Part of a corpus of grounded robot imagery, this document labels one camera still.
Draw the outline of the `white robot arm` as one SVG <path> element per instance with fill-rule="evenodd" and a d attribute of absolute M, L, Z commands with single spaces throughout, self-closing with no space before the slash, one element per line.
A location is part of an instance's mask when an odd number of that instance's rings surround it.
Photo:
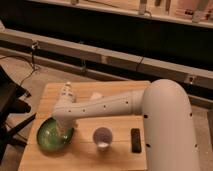
<path fill-rule="evenodd" d="M 52 117 L 67 130 L 77 119 L 130 114 L 144 117 L 148 171 L 200 171 L 189 97 L 172 80 L 159 79 L 145 89 L 80 103 L 65 88 Z"/>

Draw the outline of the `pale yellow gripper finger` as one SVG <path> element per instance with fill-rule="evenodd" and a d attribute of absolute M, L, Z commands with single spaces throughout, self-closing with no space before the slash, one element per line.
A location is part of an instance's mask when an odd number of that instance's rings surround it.
<path fill-rule="evenodd" d="M 57 131 L 60 135 L 64 135 L 67 131 L 65 127 L 63 127 L 61 124 L 57 124 Z"/>

